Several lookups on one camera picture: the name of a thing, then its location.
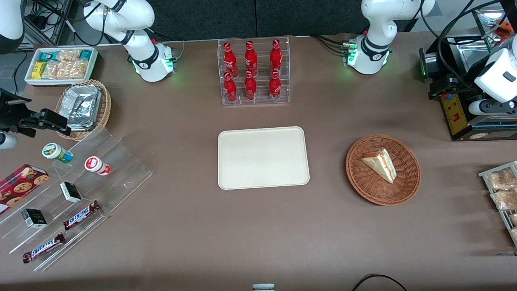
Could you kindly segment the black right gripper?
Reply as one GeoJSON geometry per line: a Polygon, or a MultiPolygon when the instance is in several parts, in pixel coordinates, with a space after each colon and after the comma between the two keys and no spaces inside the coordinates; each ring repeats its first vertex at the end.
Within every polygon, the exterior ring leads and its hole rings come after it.
{"type": "MultiPolygon", "coordinates": [[[[0,129],[5,132],[12,131],[29,138],[35,138],[36,129],[22,127],[20,124],[34,113],[26,106],[26,103],[32,100],[12,94],[4,89],[1,89],[0,92],[0,129]]],[[[42,109],[39,112],[40,129],[57,131],[65,136],[70,136],[71,129],[67,122],[68,118],[50,109],[42,109]]]]}

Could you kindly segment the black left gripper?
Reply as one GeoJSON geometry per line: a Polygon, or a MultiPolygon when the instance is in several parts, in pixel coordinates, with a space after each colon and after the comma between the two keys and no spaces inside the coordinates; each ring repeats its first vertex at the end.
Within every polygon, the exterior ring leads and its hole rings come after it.
{"type": "Polygon", "coordinates": [[[429,100],[434,101],[443,95],[458,95],[464,101],[483,99],[482,90],[473,82],[461,81],[458,78],[439,78],[429,84],[429,100]]]}

